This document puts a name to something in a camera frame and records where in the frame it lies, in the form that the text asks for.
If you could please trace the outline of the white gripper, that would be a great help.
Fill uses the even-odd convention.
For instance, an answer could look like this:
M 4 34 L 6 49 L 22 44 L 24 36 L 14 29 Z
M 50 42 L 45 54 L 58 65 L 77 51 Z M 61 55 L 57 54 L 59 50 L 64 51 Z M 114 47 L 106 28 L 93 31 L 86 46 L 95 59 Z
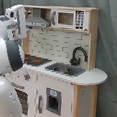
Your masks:
M 11 39 L 18 40 L 27 37 L 26 14 L 30 14 L 30 12 L 23 5 L 14 5 L 6 10 L 5 15 L 9 19 L 7 28 L 10 31 Z

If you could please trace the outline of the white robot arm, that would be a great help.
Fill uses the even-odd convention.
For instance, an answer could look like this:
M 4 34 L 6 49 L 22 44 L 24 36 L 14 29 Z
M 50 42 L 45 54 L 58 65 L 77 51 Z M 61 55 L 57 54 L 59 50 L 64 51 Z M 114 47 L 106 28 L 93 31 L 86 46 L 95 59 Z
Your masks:
M 23 5 L 14 5 L 0 16 L 0 117 L 22 117 L 18 95 L 5 74 L 23 67 L 25 54 L 18 39 L 27 37 L 26 14 Z

